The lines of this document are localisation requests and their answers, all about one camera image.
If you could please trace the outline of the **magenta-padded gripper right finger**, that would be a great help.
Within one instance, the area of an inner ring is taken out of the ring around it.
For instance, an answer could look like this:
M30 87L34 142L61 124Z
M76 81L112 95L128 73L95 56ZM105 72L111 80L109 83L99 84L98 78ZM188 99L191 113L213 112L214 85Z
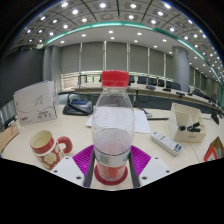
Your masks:
M173 171L158 157L151 157L136 146L131 147L129 166L134 188L146 186Z

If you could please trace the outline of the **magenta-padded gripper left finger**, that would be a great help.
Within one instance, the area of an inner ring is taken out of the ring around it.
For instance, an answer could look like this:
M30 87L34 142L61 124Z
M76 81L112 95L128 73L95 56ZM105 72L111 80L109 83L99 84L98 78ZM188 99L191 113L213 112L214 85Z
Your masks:
M92 183L94 162L93 146L90 145L73 157L65 156L51 173L76 185L89 188Z

